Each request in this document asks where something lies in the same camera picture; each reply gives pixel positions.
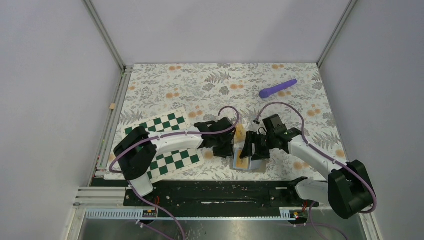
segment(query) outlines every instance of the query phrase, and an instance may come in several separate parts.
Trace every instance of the floral patterned surface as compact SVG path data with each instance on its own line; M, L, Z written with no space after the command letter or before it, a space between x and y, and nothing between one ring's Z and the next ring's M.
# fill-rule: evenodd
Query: floral patterned surface
M291 79L297 84L266 99L259 91ZM136 64L125 96L113 148L122 140L121 128L177 108L185 108L192 124L218 119L218 111L233 106L243 121L251 122L263 106L285 102L305 118L305 134L315 144L338 158L345 153L333 114L315 63L291 64ZM262 114L279 114L288 128L300 129L299 117L282 105L269 106ZM222 117L236 119L231 109ZM214 157L202 149L202 166L174 175L173 180L293 180L324 178L299 158L273 150L266 173L230 169L230 159Z

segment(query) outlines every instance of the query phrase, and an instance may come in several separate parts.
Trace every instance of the white wall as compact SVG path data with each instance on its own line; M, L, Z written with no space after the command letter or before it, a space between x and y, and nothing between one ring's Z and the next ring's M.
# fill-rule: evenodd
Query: white wall
M422 239L424 1L359 1L321 68L350 160L364 162L385 240Z
M57 240L119 70L80 0L0 3L0 234Z
M349 0L93 0L126 64L317 62Z

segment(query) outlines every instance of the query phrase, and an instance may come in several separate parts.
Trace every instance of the gray leaf pattern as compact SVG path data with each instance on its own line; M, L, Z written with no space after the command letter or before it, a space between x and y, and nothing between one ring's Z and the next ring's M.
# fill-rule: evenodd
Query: gray leaf pattern
M215 85L214 85L214 84L212 84L212 83L208 83L208 84L204 85L201 89L203 89L203 90L205 90L205 91L209 92L209 91L210 91L210 90L212 90L213 88L215 88Z
M219 89L219 92L222 93L222 95L228 95L230 93L230 90L228 90L228 87L223 86Z
M259 91L291 79L297 84L259 98ZM305 135L330 154L343 158L344 152L336 121L331 112L321 75L315 63L293 64L135 64L112 149L122 140L121 128L141 119L184 108L193 125L235 119L233 106L243 123L251 123L267 103L284 102L305 118ZM278 114L288 128L300 128L299 117L288 107L271 105L262 118ZM212 149L201 149L204 164L172 176L175 180L293 180L298 177L324 178L302 160L284 151L271 151L266 173L231 170L231 159L214 157Z

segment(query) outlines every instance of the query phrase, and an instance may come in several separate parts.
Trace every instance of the green and white checkerboard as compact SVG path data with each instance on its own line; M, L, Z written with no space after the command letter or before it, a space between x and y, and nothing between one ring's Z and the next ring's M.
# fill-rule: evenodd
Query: green and white checkerboard
M190 121L184 108L165 112L161 115L135 122L121 128L122 139L138 126L144 127L148 132L169 132L190 127ZM152 183L163 179L171 179L172 176L202 165L205 162L202 153L198 149L181 149L167 152L157 156L150 164L147 174ZM123 180L122 174L108 172L105 180Z

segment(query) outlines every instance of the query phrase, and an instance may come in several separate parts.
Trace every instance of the purple cable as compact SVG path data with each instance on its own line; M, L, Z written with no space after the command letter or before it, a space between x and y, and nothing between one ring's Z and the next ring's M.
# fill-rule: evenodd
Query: purple cable
M211 131L211 132L199 132L199 131L188 131L187 132L187 134L197 134L197 135L214 135L214 134L222 134L222 133L226 133L226 132L228 132L228 131L230 131L230 130L233 130L235 127L236 127L236 125L239 123L239 120L240 120L240 114L239 114L239 111L237 111L237 109L235 108L235 107L233 107L233 106L225 106L225 107L223 107L223 108L221 108L220 110L219 110L219 112L218 112L218 116L221 114L221 112L222 112L222 110L224 110L224 109L227 109L227 108L230 108L230 109L233 109L234 111L235 111L235 113L237 114L237 119L235 120L235 123L231 126L231 127L229 127L229 128L227 128L227 129L225 129L225 130L221 130L221 131ZM171 137L171 136L176 136L176 135L185 135L186 134L186 132L185 131L181 131L181 132L171 132L171 133L167 133L167 134L163 134L162 136L161 136L161 139L163 139L163 138L166 138L166 137ZM156 140L156 139L159 139L159 137L158 136L154 136L154 137L150 137L150 138L147 138L147 139L143 139L143 140L141 140L141 141L139 141L139 142L137 142L136 144L134 144L134 145L132 145L132 146L130 146L129 148L127 148L125 151L123 151L121 154L119 154L113 161L112 161L112 163L110 163L110 166L109 166L109 172L111 172L111 173L115 173L115 174L122 174L122 172L121 171L117 171L117 170L113 170L112 169L112 167L119 161L119 159L121 159L125 154L127 154L129 151L131 151L131 150L133 150L133 149L135 149L136 147L138 147L139 145L142 145L142 144L144 144L144 143L146 143L146 142L148 142L148 141L152 141L152 140Z
M219 110L219 112L218 112L218 116L221 114L221 112L222 112L222 110L224 110L224 109L227 109L227 108L230 108L230 109L233 109L234 111L235 111L235 113L236 113L236 115L237 115L237 119L235 120L235 123L231 126L231 127L229 127L229 128L227 128L227 129L225 129L225 130L221 130L221 131L212 131L212 132L198 132L198 131L189 131L189 132L184 132L184 131L182 131L182 132L171 132L171 133L168 133L168 134L163 134L162 136L161 136L161 139L162 138L167 138L167 137L171 137L171 136L176 136L176 135L185 135L185 134L197 134L197 135L215 135L215 134L222 134L222 133L226 133L226 132L228 132L228 131L231 131L231 130L233 130L235 127L236 127L236 125L239 123L239 120L240 120L240 114L239 114L239 111L237 111L237 109L235 108L235 107L233 107L233 106L224 106L223 108L221 108L220 110ZM117 170L113 170L112 169L112 167L116 164L116 162L117 161L119 161L119 159L121 159L125 154L127 154L129 151L131 151L131 150L133 150L133 149L135 149L136 147L138 147L139 145L141 145L141 144L144 144L144 143L146 143L146 142L148 142L148 141L152 141L152 140L156 140L156 139L159 139L159 137L158 136L154 136L154 137L150 137L150 138L147 138L147 139L143 139L143 140L141 140L141 141L139 141L139 142L137 142L136 144L134 144L134 145L132 145L132 146L130 146L129 148L127 148L125 151L123 151L121 154L119 154L111 163L110 163L110 166L109 166L109 172L111 172L111 173L116 173L116 174L122 174L122 172L121 171L117 171ZM181 224L180 224L180 222L169 212L169 211L167 211L165 208L163 208L163 207L161 207L161 206L158 206L158 205L156 205L156 204L154 204L154 203L152 203L152 202L149 202L149 201L147 201L146 199L144 199L134 188L132 189L133 191L134 191L134 193L135 193L135 195L140 199L140 200L142 200L143 202L145 202L146 204L148 204L148 205L150 205L150 206L153 206L153 207L155 207L155 208L158 208L158 209L160 209L160 210L162 210L162 211L164 211L166 214L168 214L174 221L175 221L175 223L178 225L178 227L179 227L179 229L181 230L181 233L182 233L182 239L183 240L185 240L186 239L186 234L184 233L184 230L183 230L183 227L181 226ZM168 239L171 239L172 240L172 238L169 238L168 236L166 236L163 232L160 232L159 230L157 230L157 229L154 229L153 227L148 227L149 229L152 229L153 231L155 231L155 232L157 232L157 233L159 233L159 234L161 234L162 236L164 236L164 237L166 237L166 238L168 238Z
M324 239L324 240L329 240L328 238L326 238L320 231L318 231L318 229L317 229L317 227L316 227L316 225L317 224L315 224L314 223L314 221L312 220L312 207L314 206L314 204L316 204L317 202L316 201L313 201L311 204L310 204L310 206L309 206L309 220L310 220L310 224L312 225L312 227L313 227L313 229L315 229L315 231L316 231L316 233L318 233L318 235L322 238L322 239ZM343 237L346 239L346 240L349 240L348 239L348 236L346 236L346 234L344 233L344 232L342 232L341 230L339 230L338 231L339 233L341 233L342 235L343 235Z
M150 201L147 201L146 199L144 199L137 191L136 191L136 189L135 188L133 188L132 189L132 191L134 192L134 194L141 200L141 201L143 201L143 202L145 202L146 204L148 204L148 205L150 205L150 206L152 206L152 207L155 207L155 208L158 208L158 209L160 209L160 210L162 210L163 212L165 212L166 214L168 214L174 221L175 221L175 223L178 225L178 228L179 228L179 230L181 231L181 234L182 234L182 240L186 240L186 233L184 232L184 229L183 229L183 226L181 226L181 223L177 220L177 218L176 217L174 217L174 215L172 215L168 210L166 210L165 208L163 208L163 207L161 207L161 206L159 206L159 205L156 205L156 204L154 204L153 202L150 202Z
M279 224L279 223L275 223L276 225L278 225L278 226L283 226L283 227L295 227L296 226L296 228L298 228L298 227L308 227L308 226L312 226L312 223L305 223L305 224L297 224L297 225L292 225L292 224ZM325 228L329 228L329 229L333 229L333 230L336 230L337 232L339 232L341 235L343 235L343 237L346 239L346 240L349 240L349 238L348 238L348 236L340 229L340 228L337 228L337 227L335 227L335 226L333 226L333 225L330 225L330 224L325 224L325 223L314 223L315 224L315 226L318 226L318 227L325 227Z
M156 232L156 233L158 233L158 234L160 234L160 235L164 236L165 238L167 238L167 239L169 239L169 240L174 240L172 237L170 237L170 236L166 235L165 233L163 233L163 232L161 232L161 231L157 230L157 229L156 229L156 228L154 228L154 227L151 227L151 226L149 226L149 225L147 225L147 224L143 224L143 223L141 223L141 222L138 222L137 224L138 224L138 225L140 225L141 227L146 227L146 228L148 228L148 229L152 230L153 232Z
M300 119L302 120L302 130L301 130L302 131L302 139L306 143L306 145L308 145L311 149L315 150L315 152L317 152L318 154L320 154L324 158L330 160L332 163L337 164L340 167L346 169L350 174L355 176L355 178L357 178L365 186L365 188L371 194L373 204L372 204L371 209L366 210L366 211L360 211L359 213L370 214L370 213L374 212L374 210L376 210L376 208L377 208L377 196L376 196L376 193L371 188L371 186L362 177L360 177L356 172L354 172L352 169L350 169L348 166L344 165L343 163L341 163L341 162L337 161L336 159L332 158L331 156L327 155L326 153L324 153L323 151L321 151L320 149L318 149L314 145L309 144L309 141L306 139L306 136L305 136L305 119L301 115L301 113L299 111L297 111L293 106L291 106L291 105L289 105L285 102L280 102L280 101L268 103L267 105L265 105L260 110L259 114L256 117L256 121L259 120L259 117L261 116L261 114L265 110L265 108L267 108L268 106L273 105L273 104L282 104L282 105L285 105L285 106L291 108L293 111L295 111L297 113L297 115L299 115Z

